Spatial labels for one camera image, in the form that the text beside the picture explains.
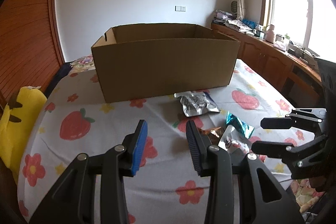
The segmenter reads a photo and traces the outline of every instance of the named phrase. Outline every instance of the wooden countertop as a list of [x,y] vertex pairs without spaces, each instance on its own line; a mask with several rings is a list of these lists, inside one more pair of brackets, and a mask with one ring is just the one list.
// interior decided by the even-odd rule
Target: wooden countertop
[[233,32],[235,34],[233,38],[241,37],[242,40],[244,40],[245,38],[246,39],[249,39],[249,38],[251,39],[252,38],[252,39],[254,39],[258,42],[263,43],[265,46],[270,47],[273,50],[280,52],[281,54],[290,58],[294,62],[295,65],[297,65],[299,68],[301,68],[310,77],[312,77],[319,85],[322,86],[320,74],[317,71],[313,70],[311,67],[309,67],[307,64],[302,62],[299,58],[295,57],[294,55],[291,55],[288,52],[283,52],[283,51],[278,50],[277,48],[274,48],[273,44],[270,43],[270,42],[267,42],[265,39],[261,39],[261,38],[258,38],[258,37],[252,37],[250,35],[238,32],[236,30],[233,30],[233,29],[231,29],[229,27],[226,27],[226,26],[223,26],[223,25],[218,25],[218,24],[215,24],[215,23],[212,23],[212,25],[217,25],[217,26],[220,26],[220,28],[224,28],[228,32]]

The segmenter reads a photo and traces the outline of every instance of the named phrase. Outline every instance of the cabinet door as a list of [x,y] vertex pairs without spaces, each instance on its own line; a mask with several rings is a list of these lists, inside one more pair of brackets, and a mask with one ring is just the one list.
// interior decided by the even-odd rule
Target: cabinet door
[[241,60],[243,60],[252,70],[259,72],[261,45],[257,45],[256,42],[245,41],[241,47]]
[[280,92],[291,64],[289,58],[283,53],[273,48],[265,49],[260,58],[259,74]]

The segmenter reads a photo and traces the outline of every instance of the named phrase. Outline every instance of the metal screw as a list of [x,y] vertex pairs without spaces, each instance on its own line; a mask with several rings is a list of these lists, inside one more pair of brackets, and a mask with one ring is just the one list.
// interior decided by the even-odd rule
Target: metal screw
[[87,154],[85,153],[81,153],[77,156],[78,160],[86,160],[86,158],[87,158]]
[[116,150],[117,152],[121,152],[125,150],[125,146],[118,144],[114,147],[114,150]]
[[255,153],[248,153],[247,154],[247,158],[249,160],[256,160],[257,159],[257,155]]
[[217,152],[219,151],[219,147],[217,145],[210,145],[209,150],[212,152]]

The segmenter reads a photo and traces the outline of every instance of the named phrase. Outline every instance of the window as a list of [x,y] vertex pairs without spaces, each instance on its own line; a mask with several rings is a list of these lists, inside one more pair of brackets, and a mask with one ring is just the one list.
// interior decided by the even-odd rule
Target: window
[[336,8],[331,0],[270,0],[268,22],[275,33],[336,62],[336,41],[331,26]]

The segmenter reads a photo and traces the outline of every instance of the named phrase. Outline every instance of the pink bottle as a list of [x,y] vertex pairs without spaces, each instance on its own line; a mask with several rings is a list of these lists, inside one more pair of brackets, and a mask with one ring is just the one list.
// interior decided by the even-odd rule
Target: pink bottle
[[270,43],[274,43],[275,41],[275,33],[274,33],[274,25],[271,24],[269,26],[269,29],[268,31],[266,32],[266,38],[265,38],[266,41],[270,42]]

